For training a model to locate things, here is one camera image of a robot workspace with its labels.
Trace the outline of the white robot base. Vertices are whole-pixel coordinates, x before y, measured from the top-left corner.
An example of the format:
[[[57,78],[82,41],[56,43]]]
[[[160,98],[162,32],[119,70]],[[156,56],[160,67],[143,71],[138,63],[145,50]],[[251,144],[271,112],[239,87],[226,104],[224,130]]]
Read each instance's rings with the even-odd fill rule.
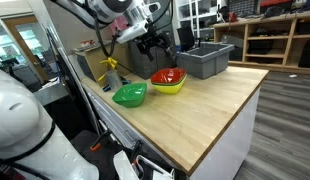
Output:
[[[28,179],[98,180],[85,160],[21,82],[0,69],[0,164]]]

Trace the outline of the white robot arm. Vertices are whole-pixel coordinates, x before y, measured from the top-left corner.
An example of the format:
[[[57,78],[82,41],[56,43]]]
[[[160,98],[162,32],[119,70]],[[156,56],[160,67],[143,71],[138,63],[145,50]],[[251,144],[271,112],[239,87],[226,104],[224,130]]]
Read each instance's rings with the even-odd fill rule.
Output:
[[[126,43],[135,41],[141,54],[150,60],[152,47],[160,47],[166,56],[172,54],[171,41],[167,34],[155,27],[156,22],[164,15],[161,13],[155,20],[153,14],[161,9],[158,1],[146,3],[145,0],[51,0],[61,8],[77,17],[84,25],[94,29],[103,53],[110,57],[115,42]],[[127,21],[125,29],[115,32],[111,51],[108,52],[101,38],[100,30],[104,29],[117,18],[124,17]]]

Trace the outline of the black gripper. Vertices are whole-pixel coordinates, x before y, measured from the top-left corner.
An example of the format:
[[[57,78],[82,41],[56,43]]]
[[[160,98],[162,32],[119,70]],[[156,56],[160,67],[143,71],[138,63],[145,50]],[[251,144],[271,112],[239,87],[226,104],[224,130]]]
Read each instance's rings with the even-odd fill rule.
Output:
[[[154,57],[150,52],[152,47],[160,47],[164,50],[167,57],[173,57],[170,38],[165,32],[158,33],[154,26],[151,26],[145,34],[135,38],[134,41],[139,52],[147,55],[151,62],[154,60]]]

